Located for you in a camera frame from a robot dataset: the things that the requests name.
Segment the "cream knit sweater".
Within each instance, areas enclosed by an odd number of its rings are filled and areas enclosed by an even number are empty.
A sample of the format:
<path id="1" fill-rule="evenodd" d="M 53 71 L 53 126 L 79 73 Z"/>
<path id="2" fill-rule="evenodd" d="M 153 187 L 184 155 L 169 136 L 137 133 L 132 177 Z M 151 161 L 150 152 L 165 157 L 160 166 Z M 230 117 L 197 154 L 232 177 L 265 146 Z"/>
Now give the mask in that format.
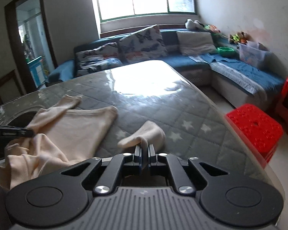
<path id="1" fill-rule="evenodd" d="M 33 137 L 10 140 L 0 165 L 0 186 L 9 191 L 37 177 L 92 158 L 118 117 L 115 106 L 77 110 L 80 96 L 65 95 L 41 108 L 27 128 Z"/>

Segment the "round black induction cooker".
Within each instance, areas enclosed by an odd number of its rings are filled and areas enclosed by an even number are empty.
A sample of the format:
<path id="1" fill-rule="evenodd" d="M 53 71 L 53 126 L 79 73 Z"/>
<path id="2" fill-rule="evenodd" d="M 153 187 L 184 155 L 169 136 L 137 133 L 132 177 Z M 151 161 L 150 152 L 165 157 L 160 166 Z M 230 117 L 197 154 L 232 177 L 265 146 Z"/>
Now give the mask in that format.
<path id="1" fill-rule="evenodd" d="M 26 111 L 22 113 L 18 113 L 18 115 L 14 116 L 8 123 L 8 126 L 25 128 L 34 116 L 37 114 L 37 111 Z"/>

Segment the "dark wooden side table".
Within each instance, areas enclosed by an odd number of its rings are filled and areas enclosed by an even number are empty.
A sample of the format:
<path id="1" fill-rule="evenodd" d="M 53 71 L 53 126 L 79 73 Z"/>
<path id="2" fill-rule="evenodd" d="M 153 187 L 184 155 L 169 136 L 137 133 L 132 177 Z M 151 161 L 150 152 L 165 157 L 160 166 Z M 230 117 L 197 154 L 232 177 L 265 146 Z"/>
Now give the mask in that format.
<path id="1" fill-rule="evenodd" d="M 15 70 L 0 77 L 0 105 L 23 95 L 24 93 L 18 82 Z"/>

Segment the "blue white cabinet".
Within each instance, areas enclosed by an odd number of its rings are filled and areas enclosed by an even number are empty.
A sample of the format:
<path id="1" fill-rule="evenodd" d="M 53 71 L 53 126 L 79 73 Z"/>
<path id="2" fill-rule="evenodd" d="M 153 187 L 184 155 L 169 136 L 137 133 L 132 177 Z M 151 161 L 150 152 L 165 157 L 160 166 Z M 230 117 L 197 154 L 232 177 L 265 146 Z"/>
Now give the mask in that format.
<path id="1" fill-rule="evenodd" d="M 31 73 L 35 86 L 40 87 L 46 80 L 46 73 L 43 66 L 43 57 L 39 56 L 27 63 L 27 67 Z"/>

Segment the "small butterfly cushion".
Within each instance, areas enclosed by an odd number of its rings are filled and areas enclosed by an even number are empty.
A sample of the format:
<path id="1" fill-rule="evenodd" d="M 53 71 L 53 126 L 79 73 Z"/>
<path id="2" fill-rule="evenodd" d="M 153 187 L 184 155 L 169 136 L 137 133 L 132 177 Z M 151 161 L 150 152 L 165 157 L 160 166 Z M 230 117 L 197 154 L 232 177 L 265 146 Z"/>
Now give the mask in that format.
<path id="1" fill-rule="evenodd" d="M 123 63 L 119 59 L 118 44 L 115 42 L 76 53 L 77 76 L 121 67 L 122 65 Z"/>

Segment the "large butterfly cushion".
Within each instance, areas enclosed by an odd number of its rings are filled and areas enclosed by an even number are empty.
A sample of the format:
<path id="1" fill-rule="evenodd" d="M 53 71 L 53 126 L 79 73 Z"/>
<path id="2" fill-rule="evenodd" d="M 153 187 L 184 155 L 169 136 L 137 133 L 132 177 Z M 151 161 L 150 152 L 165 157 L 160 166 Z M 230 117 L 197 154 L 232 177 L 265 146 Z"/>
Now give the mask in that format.
<path id="1" fill-rule="evenodd" d="M 168 56 L 160 28 L 157 24 L 120 39 L 119 46 L 130 64 Z"/>

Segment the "blue corner sofa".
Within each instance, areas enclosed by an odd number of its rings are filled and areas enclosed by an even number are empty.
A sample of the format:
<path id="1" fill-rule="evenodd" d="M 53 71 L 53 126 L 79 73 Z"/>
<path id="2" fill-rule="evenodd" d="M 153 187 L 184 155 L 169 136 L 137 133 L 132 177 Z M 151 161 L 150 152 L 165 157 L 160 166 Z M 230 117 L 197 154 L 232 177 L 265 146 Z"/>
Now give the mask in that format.
<path id="1" fill-rule="evenodd" d="M 179 50 L 176 34 L 178 31 L 189 30 L 160 30 L 168 56 L 154 60 L 167 63 L 196 86 L 212 86 L 236 108 L 249 103 L 264 110 L 278 97 L 285 83 L 280 76 L 268 70 L 259 70 L 236 57 L 225 58 L 217 53 L 185 56 Z M 77 77 L 76 53 L 95 49 L 107 43 L 118 44 L 119 59 L 123 65 L 128 65 L 120 49 L 119 41 L 129 35 L 113 36 L 75 47 L 74 58 L 52 71 L 46 79 L 46 86 Z"/>

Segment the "white grey cushion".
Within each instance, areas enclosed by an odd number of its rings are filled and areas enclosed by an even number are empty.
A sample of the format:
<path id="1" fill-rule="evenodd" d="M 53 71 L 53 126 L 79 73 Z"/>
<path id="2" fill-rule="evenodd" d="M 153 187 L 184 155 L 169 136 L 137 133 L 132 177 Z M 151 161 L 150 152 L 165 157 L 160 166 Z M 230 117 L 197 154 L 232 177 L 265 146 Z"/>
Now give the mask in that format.
<path id="1" fill-rule="evenodd" d="M 185 56 L 202 55 L 205 53 L 217 53 L 209 32 L 178 31 L 179 50 Z"/>

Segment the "green plastic basin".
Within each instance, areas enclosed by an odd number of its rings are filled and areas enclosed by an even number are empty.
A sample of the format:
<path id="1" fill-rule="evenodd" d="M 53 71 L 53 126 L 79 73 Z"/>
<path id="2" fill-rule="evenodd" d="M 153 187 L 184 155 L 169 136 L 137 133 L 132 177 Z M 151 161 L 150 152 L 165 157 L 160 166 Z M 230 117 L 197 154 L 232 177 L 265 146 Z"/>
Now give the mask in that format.
<path id="1" fill-rule="evenodd" d="M 230 47 L 218 47 L 217 52 L 220 56 L 225 58 L 233 58 L 236 55 L 236 51 Z"/>

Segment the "panda plush toy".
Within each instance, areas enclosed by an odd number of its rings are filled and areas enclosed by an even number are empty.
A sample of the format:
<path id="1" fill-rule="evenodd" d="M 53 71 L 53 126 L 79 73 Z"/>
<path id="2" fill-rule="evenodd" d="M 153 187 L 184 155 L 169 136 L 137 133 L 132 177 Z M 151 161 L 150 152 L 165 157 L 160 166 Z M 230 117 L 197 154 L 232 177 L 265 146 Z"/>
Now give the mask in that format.
<path id="1" fill-rule="evenodd" d="M 202 24 L 199 20 L 187 19 L 185 22 L 185 27 L 188 30 L 204 30 L 205 25 Z"/>

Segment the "orange green plush toy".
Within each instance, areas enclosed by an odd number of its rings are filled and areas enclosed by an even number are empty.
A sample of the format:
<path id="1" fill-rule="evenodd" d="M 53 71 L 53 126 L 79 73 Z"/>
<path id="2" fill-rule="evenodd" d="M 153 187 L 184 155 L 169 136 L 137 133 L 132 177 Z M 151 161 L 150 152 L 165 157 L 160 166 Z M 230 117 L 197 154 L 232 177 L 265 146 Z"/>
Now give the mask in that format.
<path id="1" fill-rule="evenodd" d="M 206 31 L 209 31 L 210 33 L 214 33 L 214 34 L 220 34 L 220 33 L 221 33 L 221 31 L 220 31 L 216 26 L 214 26 L 214 25 L 206 24 L 206 25 L 204 26 L 204 29 L 205 29 Z"/>

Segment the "clear plastic storage box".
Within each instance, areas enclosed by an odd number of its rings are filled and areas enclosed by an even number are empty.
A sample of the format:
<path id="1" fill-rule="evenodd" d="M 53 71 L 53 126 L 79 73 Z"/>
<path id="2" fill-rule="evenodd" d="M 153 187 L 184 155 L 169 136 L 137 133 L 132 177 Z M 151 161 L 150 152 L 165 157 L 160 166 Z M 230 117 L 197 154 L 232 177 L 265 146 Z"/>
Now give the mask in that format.
<path id="1" fill-rule="evenodd" d="M 257 69 L 265 69 L 267 61 L 271 56 L 270 51 L 261 50 L 245 44 L 238 44 L 238 46 L 241 61 Z"/>

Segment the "colourful plush toys pile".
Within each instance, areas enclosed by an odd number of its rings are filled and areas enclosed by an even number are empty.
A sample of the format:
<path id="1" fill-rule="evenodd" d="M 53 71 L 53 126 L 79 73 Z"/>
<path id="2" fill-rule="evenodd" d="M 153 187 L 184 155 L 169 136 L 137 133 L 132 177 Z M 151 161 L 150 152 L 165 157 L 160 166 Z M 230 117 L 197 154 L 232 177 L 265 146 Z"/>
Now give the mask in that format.
<path id="1" fill-rule="evenodd" d="M 244 32 L 238 32 L 235 35 L 229 35 L 228 36 L 228 42 L 230 44 L 244 44 L 246 45 L 248 40 L 251 40 L 251 36 Z"/>

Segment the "dark wooden door frame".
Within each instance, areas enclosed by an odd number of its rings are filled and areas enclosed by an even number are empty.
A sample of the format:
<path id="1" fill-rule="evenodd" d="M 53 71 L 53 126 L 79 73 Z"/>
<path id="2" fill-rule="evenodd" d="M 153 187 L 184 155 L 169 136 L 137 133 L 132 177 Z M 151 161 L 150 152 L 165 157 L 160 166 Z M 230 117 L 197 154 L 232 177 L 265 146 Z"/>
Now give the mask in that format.
<path id="1" fill-rule="evenodd" d="M 48 78 L 58 67 L 47 26 L 43 0 L 13 0 L 4 7 L 7 34 L 17 70 L 25 91 L 36 87 L 27 63 L 39 56 Z"/>

